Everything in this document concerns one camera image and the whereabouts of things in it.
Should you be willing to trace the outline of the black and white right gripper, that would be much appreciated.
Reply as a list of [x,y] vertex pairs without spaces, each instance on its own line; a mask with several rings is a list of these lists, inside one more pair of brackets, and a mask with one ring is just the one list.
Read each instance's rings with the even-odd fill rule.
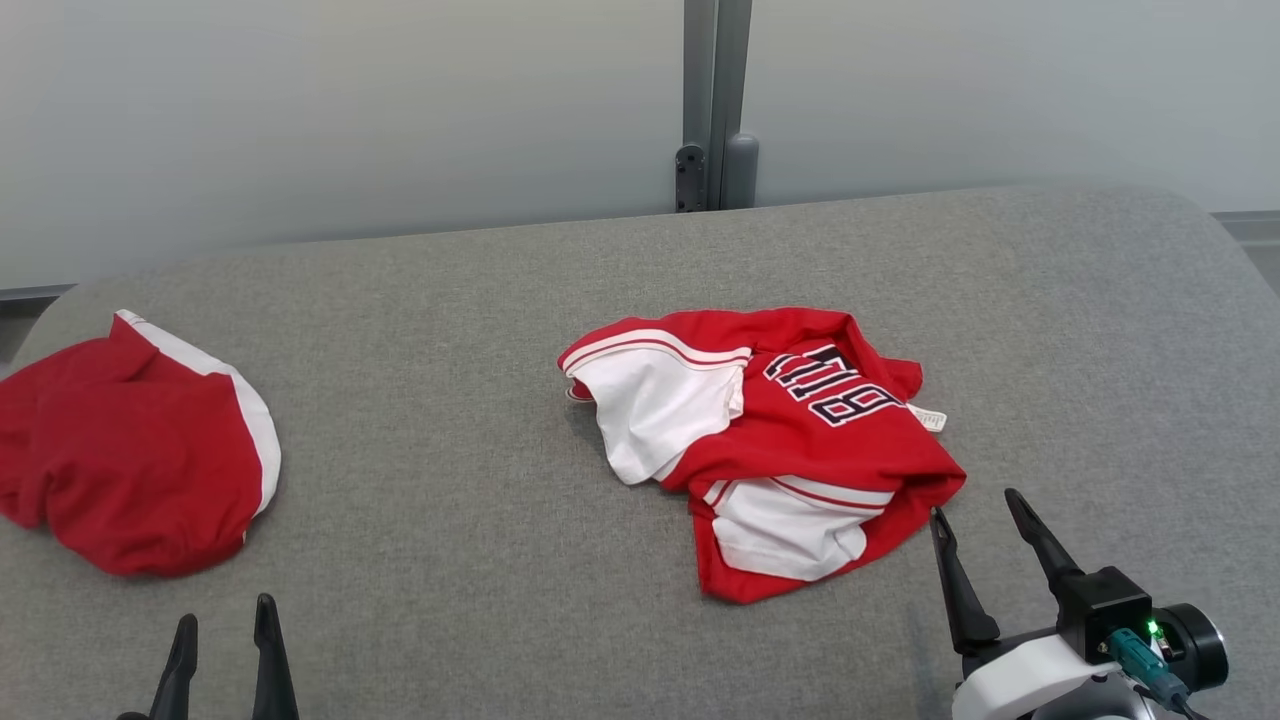
[[963,680],[951,720],[1156,720],[1156,702],[1106,652],[1126,628],[1149,642],[1149,596],[1111,568],[1083,573],[1015,488],[1004,498],[1032,547],[1059,606],[1053,626],[1004,639],[957,553],[942,507],[931,510],[931,538],[954,651]]

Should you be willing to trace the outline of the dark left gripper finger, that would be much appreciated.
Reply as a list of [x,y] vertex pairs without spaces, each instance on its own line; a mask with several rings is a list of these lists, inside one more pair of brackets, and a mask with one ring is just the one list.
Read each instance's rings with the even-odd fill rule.
[[269,593],[256,600],[253,643],[259,667],[252,720],[300,720],[276,602]]
[[186,614],[177,624],[148,720],[188,720],[189,684],[197,666],[198,619],[193,614]]

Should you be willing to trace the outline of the red jersey with printed letters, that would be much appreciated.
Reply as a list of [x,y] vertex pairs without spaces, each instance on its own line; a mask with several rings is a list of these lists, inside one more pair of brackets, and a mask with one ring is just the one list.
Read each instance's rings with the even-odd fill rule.
[[776,307],[630,316],[558,359],[626,486],[687,498],[701,592],[754,603],[865,566],[966,474],[914,405],[918,363],[846,313]]

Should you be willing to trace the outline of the red shorts with white stripe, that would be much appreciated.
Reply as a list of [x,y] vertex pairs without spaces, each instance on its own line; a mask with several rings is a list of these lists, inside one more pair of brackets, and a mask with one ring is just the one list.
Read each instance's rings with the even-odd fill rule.
[[282,460],[234,366],[128,310],[0,380],[0,516],[111,575],[184,577],[234,556]]

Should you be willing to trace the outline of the grey fabric sofa surface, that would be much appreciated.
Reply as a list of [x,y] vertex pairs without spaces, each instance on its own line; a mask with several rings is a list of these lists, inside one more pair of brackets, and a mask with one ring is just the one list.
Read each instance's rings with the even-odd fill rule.
[[809,306],[924,368],[947,515],[1007,634],[1053,601],[1002,492],[1088,569],[1201,607],[1280,720],[1280,297],[1166,191],[1047,184],[297,243],[81,284],[32,363],[129,309],[239,369],[284,454],[247,546],[133,582],[0,518],[0,720],[143,711],[197,615],[193,717],[246,720],[273,594],[303,720],[943,720],[927,534],[785,597],[698,587],[682,497],[627,488],[558,355],[623,316]]

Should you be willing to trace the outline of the grey wall baseboard strip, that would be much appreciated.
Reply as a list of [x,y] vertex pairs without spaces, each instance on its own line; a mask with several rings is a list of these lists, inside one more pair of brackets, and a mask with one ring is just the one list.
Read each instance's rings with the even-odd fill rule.
[[1280,210],[1219,211],[1212,218],[1240,245],[1280,246]]

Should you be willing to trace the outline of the grey cylindrical post cap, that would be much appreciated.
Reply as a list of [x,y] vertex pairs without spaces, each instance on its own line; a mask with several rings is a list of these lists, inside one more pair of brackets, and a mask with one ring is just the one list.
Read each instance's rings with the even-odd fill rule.
[[726,140],[721,173],[719,208],[737,210],[755,206],[760,143],[748,133]]

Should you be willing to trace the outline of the dark grey hinge bracket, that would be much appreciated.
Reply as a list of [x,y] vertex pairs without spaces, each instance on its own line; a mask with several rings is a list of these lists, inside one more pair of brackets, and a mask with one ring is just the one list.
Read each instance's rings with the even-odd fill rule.
[[707,209],[707,154],[699,143],[685,143],[675,154],[675,201],[677,213]]

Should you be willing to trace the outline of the grey metal wall post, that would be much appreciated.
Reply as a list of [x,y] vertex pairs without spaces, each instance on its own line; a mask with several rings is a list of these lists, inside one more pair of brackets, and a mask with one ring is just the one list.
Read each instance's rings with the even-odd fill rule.
[[721,209],[726,140],[742,132],[753,0],[684,0],[682,143],[707,154],[707,209]]

